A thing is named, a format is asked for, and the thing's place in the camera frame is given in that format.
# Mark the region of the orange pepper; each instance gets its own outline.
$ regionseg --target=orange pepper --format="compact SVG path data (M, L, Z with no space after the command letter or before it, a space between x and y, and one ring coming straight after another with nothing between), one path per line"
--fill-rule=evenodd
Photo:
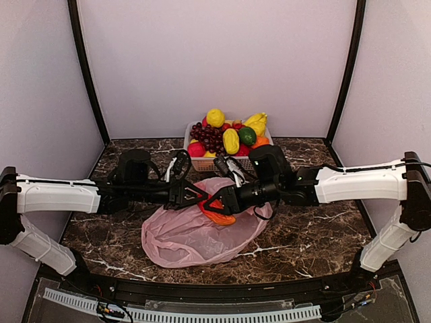
M269 139L267 137L259 137L257 136L256 143L251 146L253 149L256 149L263 145L269 145Z
M222 215L220 213L205 210L203 208L203 204L206 201L207 200L197 203L197 206L200 208L202 213L208 217L208 219L210 219L211 221L213 221L214 223L216 223L218 225L232 225L236 222L236 219L233 215ZM213 203L211 203L211 206L218 208L218 209L223 208L223 204L220 200L215 200Z

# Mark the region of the fruit basket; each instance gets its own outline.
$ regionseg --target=fruit basket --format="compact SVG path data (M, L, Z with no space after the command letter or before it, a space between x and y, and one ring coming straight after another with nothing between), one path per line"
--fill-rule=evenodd
M189 146L189 143L192 139L190 137L190 131L192 129L192 126L196 123L198 123L198 121L190 122L187 125L186 134L184 137L184 149L185 150L187 150L187 147ZM265 137L267 137L269 139L270 145L274 144L268 128L265 129ZM236 156L232 156L232 157L235 158L236 160L238 160L246 170L253 170L253 166L251 165L251 162L248 159L248 157L236 157ZM193 165L193 168L197 172L214 172L217 170L217 168L214 166L213 158L210 158L210 157L192 157L191 163Z

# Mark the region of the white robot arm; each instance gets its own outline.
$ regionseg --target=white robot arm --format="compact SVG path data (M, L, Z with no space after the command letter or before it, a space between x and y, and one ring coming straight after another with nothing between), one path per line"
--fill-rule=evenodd
M187 170L177 179L187 160ZM35 261L41 261L60 275L67 276L77 268L80 255L44 234L24 213L78 211L112 214L126 209L129 201L147 201L163 204L167 209L182 209L208 198L206 192L184 179L190 166L189 154L178 151L162 180L149 153L132 150L122 154L119 166L108 180L97 182L33 178L18 175L15 168L7 167L0 175L0 244L16 247ZM157 179L148 178L150 168L157 174Z
M423 168L429 164L413 152L386 164L359 168L323 165L295 172L277 146L262 146L252 151L249 159L259 180L220 189L204 204L206 209L229 215L252 206L256 212L256 206L276 200L304 206L358 199L400 201L392 218L357 254L350 275L352 289L358 287L355 284L366 284L411 237L431 228L431 181ZM222 210L210 207L216 199L222 202Z

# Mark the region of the purple wall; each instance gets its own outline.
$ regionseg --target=purple wall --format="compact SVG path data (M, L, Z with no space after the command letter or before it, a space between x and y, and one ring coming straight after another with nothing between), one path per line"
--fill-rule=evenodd
M0 2L0 168L85 178L102 151L73 43L67 2ZM58 239L68 214L29 216ZM21 322L38 265L0 246L0 321Z
M352 85L334 146L346 166L419 153L431 162L431 2L368 1ZM377 229L396 203L369 201ZM421 322L431 322L431 233L396 254Z
M277 136L326 135L355 0L79 4L112 138L181 137L211 108L265 111Z

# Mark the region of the pink plastic bag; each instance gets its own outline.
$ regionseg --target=pink plastic bag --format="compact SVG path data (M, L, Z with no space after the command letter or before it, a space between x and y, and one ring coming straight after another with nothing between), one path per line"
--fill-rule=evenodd
M209 178L196 186L214 194L232 184L227 178ZM258 212L269 217L271 205L266 203ZM142 248L152 262L165 268L226 262L267 225L254 215L253 208L235 217L236 223L225 227L208 219L197 205L180 211L160 208L142 225Z

